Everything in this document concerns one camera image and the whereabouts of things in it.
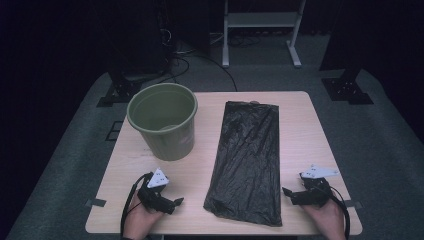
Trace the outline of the green plastic bucket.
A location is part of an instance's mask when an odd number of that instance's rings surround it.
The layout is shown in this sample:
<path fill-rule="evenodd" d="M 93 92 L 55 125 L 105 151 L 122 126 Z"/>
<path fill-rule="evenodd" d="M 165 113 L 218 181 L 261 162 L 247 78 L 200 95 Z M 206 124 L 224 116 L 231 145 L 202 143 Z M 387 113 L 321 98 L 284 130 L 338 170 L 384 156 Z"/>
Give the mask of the green plastic bucket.
<path fill-rule="evenodd" d="M 132 97 L 127 119 L 157 158 L 175 161 L 186 157 L 194 147 L 197 110 L 198 101 L 190 89 L 161 83 Z"/>

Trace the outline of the person's right hand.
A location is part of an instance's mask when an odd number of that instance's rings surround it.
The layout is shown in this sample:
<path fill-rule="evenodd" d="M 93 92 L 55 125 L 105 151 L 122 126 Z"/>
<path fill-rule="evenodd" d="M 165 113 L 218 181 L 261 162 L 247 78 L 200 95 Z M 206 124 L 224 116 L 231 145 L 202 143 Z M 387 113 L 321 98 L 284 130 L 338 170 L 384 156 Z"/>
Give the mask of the person's right hand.
<path fill-rule="evenodd" d="M 321 208 L 312 205 L 302 205 L 301 208 L 327 240 L 347 240 L 344 234 L 344 214 L 333 200 L 328 200 Z"/>

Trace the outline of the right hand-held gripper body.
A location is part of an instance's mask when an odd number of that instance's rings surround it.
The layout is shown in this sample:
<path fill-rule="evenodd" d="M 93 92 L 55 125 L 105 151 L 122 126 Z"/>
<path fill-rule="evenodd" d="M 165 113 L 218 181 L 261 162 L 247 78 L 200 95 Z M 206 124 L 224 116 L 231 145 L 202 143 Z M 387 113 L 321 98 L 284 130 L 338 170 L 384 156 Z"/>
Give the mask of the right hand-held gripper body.
<path fill-rule="evenodd" d="M 338 170 L 319 167 L 312 164 L 311 167 L 299 174 L 305 188 L 302 192 L 293 192 L 291 201 L 293 205 L 318 205 L 322 207 L 330 199 L 332 190 L 327 177 L 337 176 Z"/>

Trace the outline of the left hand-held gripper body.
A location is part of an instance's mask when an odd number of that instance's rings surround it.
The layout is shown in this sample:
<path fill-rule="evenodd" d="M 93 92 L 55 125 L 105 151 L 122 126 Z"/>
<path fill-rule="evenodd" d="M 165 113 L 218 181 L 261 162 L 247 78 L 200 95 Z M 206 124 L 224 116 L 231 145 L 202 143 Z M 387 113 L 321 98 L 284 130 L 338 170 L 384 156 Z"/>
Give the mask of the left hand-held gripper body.
<path fill-rule="evenodd" d="M 137 193 L 143 206 L 166 214 L 172 214 L 176 208 L 175 202 L 161 195 L 168 183 L 169 179 L 160 168 L 148 173 Z"/>

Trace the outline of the black metal stand base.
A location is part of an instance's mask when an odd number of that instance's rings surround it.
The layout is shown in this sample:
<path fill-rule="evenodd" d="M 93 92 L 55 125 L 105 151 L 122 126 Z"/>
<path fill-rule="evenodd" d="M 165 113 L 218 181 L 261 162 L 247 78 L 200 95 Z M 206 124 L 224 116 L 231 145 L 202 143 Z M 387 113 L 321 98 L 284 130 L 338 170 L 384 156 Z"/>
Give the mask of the black metal stand base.
<path fill-rule="evenodd" d="M 98 107 L 112 107 L 115 103 L 128 103 L 140 91 L 141 82 L 132 80 L 120 71 L 109 71 L 111 85 L 106 95 L 97 103 Z"/>
<path fill-rule="evenodd" d="M 322 83 L 332 101 L 346 101 L 351 105 L 371 105 L 370 96 L 356 83 L 360 68 L 346 68 L 338 78 L 323 78 Z"/>

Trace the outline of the white metal stand frame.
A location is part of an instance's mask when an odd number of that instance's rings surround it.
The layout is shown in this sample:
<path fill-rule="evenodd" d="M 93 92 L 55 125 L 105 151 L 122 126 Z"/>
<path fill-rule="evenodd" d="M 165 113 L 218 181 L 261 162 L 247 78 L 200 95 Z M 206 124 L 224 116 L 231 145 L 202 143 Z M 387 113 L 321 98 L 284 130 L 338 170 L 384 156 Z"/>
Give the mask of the white metal stand frame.
<path fill-rule="evenodd" d="M 229 67 L 229 31 L 235 28 L 292 28 L 292 36 L 286 41 L 287 49 L 295 68 L 301 68 L 295 44 L 303 18 L 307 0 L 300 0 L 296 12 L 232 13 L 228 10 L 228 0 L 224 0 L 222 66 Z"/>

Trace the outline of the person's left hand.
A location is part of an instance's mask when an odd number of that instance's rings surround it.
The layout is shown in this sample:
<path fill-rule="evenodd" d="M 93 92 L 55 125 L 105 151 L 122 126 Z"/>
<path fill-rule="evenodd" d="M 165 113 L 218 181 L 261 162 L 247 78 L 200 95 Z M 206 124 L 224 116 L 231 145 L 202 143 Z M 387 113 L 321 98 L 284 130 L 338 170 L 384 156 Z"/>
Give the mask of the person's left hand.
<path fill-rule="evenodd" d="M 147 210 L 138 197 L 134 195 L 125 219 L 122 238 L 124 240 L 144 240 L 163 216 L 162 212 Z"/>

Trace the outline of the black plastic garbage bag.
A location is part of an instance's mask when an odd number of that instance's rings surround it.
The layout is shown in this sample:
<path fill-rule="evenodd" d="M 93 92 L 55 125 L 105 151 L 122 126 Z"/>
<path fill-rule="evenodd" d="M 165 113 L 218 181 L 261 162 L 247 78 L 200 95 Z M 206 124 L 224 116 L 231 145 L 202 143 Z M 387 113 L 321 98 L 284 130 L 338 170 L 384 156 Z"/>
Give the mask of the black plastic garbage bag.
<path fill-rule="evenodd" d="M 221 218 L 282 225 L 278 106 L 225 104 L 204 209 Z"/>

